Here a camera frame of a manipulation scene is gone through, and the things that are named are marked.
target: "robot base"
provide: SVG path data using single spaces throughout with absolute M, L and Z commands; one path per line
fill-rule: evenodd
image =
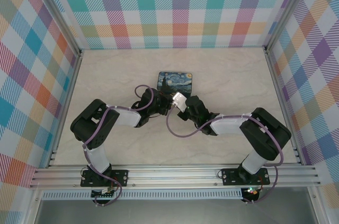
M 223 185 L 269 185 L 270 177 L 266 168 L 260 168 L 259 171 L 251 175 L 251 180 L 244 182 L 239 176 L 238 168 L 223 168 L 221 170 L 221 178 Z
M 98 175 L 96 172 L 91 170 L 89 166 L 87 166 L 87 170 L 83 170 L 81 173 L 82 179 L 80 182 L 81 187 L 114 187 L 116 186 L 115 183 L 112 181 Z M 103 172 L 105 176 L 108 176 L 112 179 L 117 180 L 122 187 L 127 186 L 128 180 L 128 170 L 112 170 L 112 166 L 110 165 L 109 168 L 105 172 Z

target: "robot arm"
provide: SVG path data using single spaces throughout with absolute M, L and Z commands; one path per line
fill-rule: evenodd
M 151 90 L 153 91 L 153 100 L 150 103 Z M 70 126 L 75 138 L 84 143 L 83 147 L 86 159 L 90 164 L 89 168 L 94 167 L 99 173 L 109 176 L 111 164 L 105 154 L 104 142 L 112 127 L 125 125 L 139 128 L 148 122 L 151 115 L 156 113 L 166 115 L 171 103 L 172 96 L 162 94 L 153 88 L 146 89 L 140 101 L 133 104 L 132 110 L 125 107 L 109 109 L 99 131 L 90 142 L 87 142 L 98 128 L 104 112 L 109 108 L 103 101 L 94 100 Z
M 197 128 L 212 120 L 209 125 L 201 129 L 204 134 L 212 136 L 226 133 L 240 134 L 247 138 L 254 150 L 244 159 L 238 168 L 238 175 L 244 183 L 249 183 L 253 179 L 253 175 L 262 166 L 268 161 L 275 160 L 279 154 L 279 150 L 270 136 L 253 119 L 256 119 L 268 129 L 281 149 L 291 138 L 290 131 L 261 107 L 256 108 L 249 114 L 218 120 L 218 118 L 222 118 L 224 115 L 209 112 L 197 96 L 186 99 L 185 96 L 177 93 L 173 97 L 173 104 L 181 111 L 178 116 L 183 120 L 192 120 Z
M 144 92 L 140 101 L 133 104 L 132 109 L 109 107 L 101 100 L 94 100 L 73 121 L 70 128 L 76 139 L 84 143 L 83 148 L 89 163 L 88 172 L 84 171 L 85 177 L 82 173 L 81 186 L 109 187 L 117 180 L 121 186 L 126 186 L 127 181 L 124 180 L 127 179 L 125 177 L 128 171 L 112 170 L 104 151 L 104 141 L 115 124 L 139 128 L 148 122 L 151 115 L 157 113 L 169 115 L 172 105 L 180 109 L 178 116 L 181 119 L 185 121 L 190 119 L 206 135 L 217 136 L 226 133 L 245 135 L 254 150 L 236 170 L 230 171 L 230 176 L 240 182 L 238 185 L 257 185 L 262 166 L 268 161 L 275 160 L 279 151 L 291 138 L 290 131 L 263 108 L 257 108 L 249 114 L 222 115 L 209 112 L 197 96 L 186 98 L 177 93 L 172 98 L 171 95 L 165 95 L 152 88 Z

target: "metal corner post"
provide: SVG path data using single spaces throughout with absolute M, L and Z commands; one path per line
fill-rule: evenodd
M 278 24 L 276 25 L 276 27 L 275 27 L 275 29 L 272 33 L 272 36 L 271 36 L 269 42 L 267 43 L 267 46 L 265 47 L 268 54 L 270 54 L 270 51 L 274 47 L 275 43 L 278 41 L 283 29 L 285 28 L 288 20 L 290 19 L 291 15 L 295 11 L 299 2 L 300 2 L 300 0 L 289 0 L 280 20 L 278 22 Z
M 43 0 L 43 3 L 51 13 L 53 19 L 56 21 L 57 25 L 59 26 L 62 34 L 64 35 L 70 47 L 72 48 L 73 52 L 80 56 L 81 48 L 78 46 L 72 32 L 70 31 L 55 1 Z
M 69 109 L 70 101 L 72 99 L 75 83 L 76 83 L 76 80 L 78 78 L 78 74 L 79 74 L 79 71 L 80 71 L 80 66 L 81 66 L 82 60 L 83 60 L 82 56 L 79 56 L 79 57 L 76 58 L 74 72 L 73 72 L 72 79 L 71 79 L 70 84 L 69 84 L 69 89 L 67 91 L 65 104 L 64 104 L 63 109 L 61 111 L 57 131 L 56 131 L 54 140 L 52 142 L 52 147 L 49 149 L 48 158 L 46 159 L 46 162 L 44 164 L 44 167 L 46 167 L 46 168 L 49 166 L 49 163 L 52 159 L 52 155 L 54 153 L 56 153 L 56 150 L 58 149 L 58 145 L 59 145 L 59 142 L 60 142 L 61 134 L 62 134 L 63 129 L 64 129 L 67 112 L 68 112 L 68 109 Z
M 305 164 L 306 163 L 306 160 L 305 158 L 303 157 L 302 154 L 300 154 L 301 152 L 301 147 L 300 145 L 298 144 L 298 141 L 297 141 L 297 138 L 296 138 L 296 132 L 292 126 L 292 123 L 291 123 L 291 120 L 290 120 L 290 117 L 288 115 L 288 111 L 287 111 L 287 108 L 286 108 L 286 102 L 284 100 L 284 97 L 283 97 L 283 94 L 281 92 L 281 89 L 280 89 L 280 86 L 279 86 L 279 83 L 278 83 L 278 80 L 277 80 L 277 74 L 275 73 L 275 70 L 273 68 L 273 65 L 272 65 L 272 60 L 270 58 L 270 56 L 267 54 L 267 52 L 265 51 L 264 49 L 264 53 L 265 53 L 265 58 L 266 58 L 266 62 L 267 62 L 267 66 L 269 68 L 269 71 L 270 71 L 270 74 L 271 74 L 271 77 L 272 77 L 272 82 L 273 82 L 273 85 L 274 85 L 274 88 L 275 88 L 275 92 L 276 92 L 276 96 L 278 98 L 278 101 L 279 101 L 279 105 L 280 105 L 280 108 L 281 108 L 281 111 L 282 111 L 282 115 L 284 117 L 284 120 L 285 120 L 285 123 L 286 123 L 286 126 L 287 128 L 291 131 L 292 133 L 292 137 L 291 137 L 291 142 L 292 142 L 292 145 L 293 147 L 296 148 L 296 150 L 298 151 L 299 153 L 299 158 L 300 158 L 300 161 L 302 164 Z

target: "gray floor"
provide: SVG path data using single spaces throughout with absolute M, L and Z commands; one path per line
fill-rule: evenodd
M 85 51 L 55 164 L 86 164 L 81 143 L 69 127 L 87 105 L 100 98 L 109 105 L 131 106 L 138 100 L 134 88 L 156 87 L 160 71 L 192 73 L 192 95 L 199 96 L 211 112 L 243 114 L 261 106 L 283 122 L 261 48 Z M 169 123 L 178 134 L 195 130 L 192 122 L 175 114 Z M 198 133 L 177 138 L 167 131 L 163 116 L 138 129 L 115 126 L 105 142 L 112 164 L 231 164 L 240 163 L 251 150 L 241 135 Z M 291 143 L 283 152 L 285 163 L 296 162 Z
M 258 205 L 241 200 L 118 200 L 108 207 L 91 201 L 43 201 L 36 224 L 313 224 L 306 188 L 277 188 Z

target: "white connector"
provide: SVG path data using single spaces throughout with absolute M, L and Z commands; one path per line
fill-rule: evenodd
M 177 92 L 173 97 L 173 105 L 175 105 L 178 109 L 180 109 L 181 112 L 184 112 L 186 109 L 186 103 L 185 101 L 187 98 L 182 95 L 181 93 Z
M 104 188 L 102 191 L 101 191 L 101 194 L 106 194 L 108 192 L 108 188 Z

